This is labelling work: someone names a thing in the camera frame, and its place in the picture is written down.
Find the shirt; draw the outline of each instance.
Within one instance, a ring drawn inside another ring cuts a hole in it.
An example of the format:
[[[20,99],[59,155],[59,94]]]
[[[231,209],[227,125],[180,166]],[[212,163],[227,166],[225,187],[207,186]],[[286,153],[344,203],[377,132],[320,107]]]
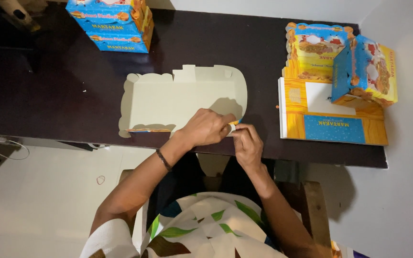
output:
[[[81,258],[285,258],[267,236],[265,213],[250,199],[203,192],[171,203],[150,226],[141,254],[122,219],[107,221],[87,240]]]

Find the person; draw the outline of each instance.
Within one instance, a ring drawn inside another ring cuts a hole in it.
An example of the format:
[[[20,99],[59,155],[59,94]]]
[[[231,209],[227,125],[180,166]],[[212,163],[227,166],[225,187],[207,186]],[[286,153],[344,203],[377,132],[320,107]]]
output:
[[[275,185],[271,163],[261,159],[263,142],[252,125],[235,126],[236,158],[228,162],[219,192],[205,192],[203,172],[188,151],[220,142],[235,120],[199,109],[101,203],[80,257],[320,257]],[[158,215],[140,255],[129,228],[149,199],[149,206],[157,203],[152,212],[148,208],[148,221],[154,211]]]

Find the white label area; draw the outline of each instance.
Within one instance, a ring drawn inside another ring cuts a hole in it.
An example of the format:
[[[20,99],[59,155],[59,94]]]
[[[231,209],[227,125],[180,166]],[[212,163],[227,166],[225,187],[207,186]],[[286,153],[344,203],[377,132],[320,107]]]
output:
[[[331,103],[332,84],[306,82],[305,89],[307,91],[307,107],[309,112],[356,115],[354,108]]]

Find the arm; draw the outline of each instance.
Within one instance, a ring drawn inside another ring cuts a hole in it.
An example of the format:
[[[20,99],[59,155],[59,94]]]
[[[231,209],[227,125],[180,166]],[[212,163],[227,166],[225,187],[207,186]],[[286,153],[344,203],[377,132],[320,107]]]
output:
[[[193,147],[220,142],[230,132],[228,123],[233,121],[235,116],[232,114],[222,116],[210,109],[201,108],[186,126],[176,131],[160,148],[160,152],[173,166]],[[165,174],[167,169],[158,155],[154,153],[149,156],[100,204],[90,234],[112,219],[119,218],[129,223],[141,206],[149,200],[152,191]]]
[[[259,194],[283,252],[290,258],[321,257],[313,239],[261,163],[263,143],[254,126],[238,124],[235,128],[237,131],[232,135],[237,161]]]

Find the hand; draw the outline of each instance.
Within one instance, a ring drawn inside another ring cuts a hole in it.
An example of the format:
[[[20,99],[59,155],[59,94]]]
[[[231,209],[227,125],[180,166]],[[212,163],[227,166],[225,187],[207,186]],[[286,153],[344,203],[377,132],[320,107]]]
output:
[[[262,148],[264,143],[251,124],[238,124],[235,126],[234,137],[235,155],[240,166],[249,175],[261,170]]]
[[[233,114],[223,116],[211,109],[201,108],[179,131],[193,148],[220,142],[230,133],[229,123],[235,120]]]

